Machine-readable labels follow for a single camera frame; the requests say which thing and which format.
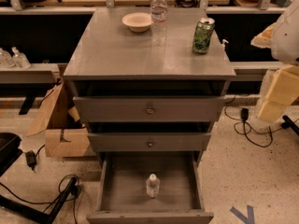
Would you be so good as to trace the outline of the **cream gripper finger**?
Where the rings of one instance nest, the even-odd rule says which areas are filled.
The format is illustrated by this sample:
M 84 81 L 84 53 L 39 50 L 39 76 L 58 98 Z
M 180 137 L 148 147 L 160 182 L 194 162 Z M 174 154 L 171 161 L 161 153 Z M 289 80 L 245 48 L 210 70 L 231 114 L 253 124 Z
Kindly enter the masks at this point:
M 254 47 L 260 49 L 270 49 L 271 48 L 271 40 L 273 30 L 275 28 L 275 23 L 272 23 L 268 27 L 266 27 L 261 33 L 254 36 L 250 42 L 250 44 Z
M 269 123 L 275 122 L 298 97 L 299 67 L 285 65 L 273 74 L 257 118 Z

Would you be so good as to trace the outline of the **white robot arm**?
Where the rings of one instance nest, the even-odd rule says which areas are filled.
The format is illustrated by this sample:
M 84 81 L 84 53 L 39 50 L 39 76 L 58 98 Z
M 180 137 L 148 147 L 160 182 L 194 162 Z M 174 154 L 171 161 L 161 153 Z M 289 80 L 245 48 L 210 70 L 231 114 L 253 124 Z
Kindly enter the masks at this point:
M 257 115 L 258 119 L 272 123 L 299 97 L 299 0 L 294 0 L 250 44 L 271 49 L 272 57 L 284 63 L 273 74 Z

